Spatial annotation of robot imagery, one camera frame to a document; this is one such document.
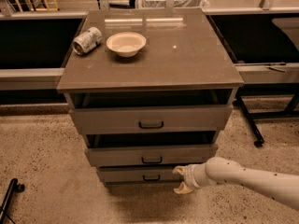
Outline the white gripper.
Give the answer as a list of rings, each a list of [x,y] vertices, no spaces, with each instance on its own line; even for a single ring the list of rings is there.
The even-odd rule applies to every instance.
[[[176,194],[188,194],[192,190],[200,189],[208,184],[206,176],[206,166],[204,164],[189,164],[185,166],[176,166],[173,174],[184,175],[184,181],[174,188]]]

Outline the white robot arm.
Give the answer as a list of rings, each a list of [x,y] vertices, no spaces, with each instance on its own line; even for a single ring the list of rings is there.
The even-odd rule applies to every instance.
[[[176,194],[191,193],[207,186],[234,184],[251,189],[294,210],[299,210],[299,176],[250,169],[238,162],[213,157],[201,164],[176,166],[183,177]]]

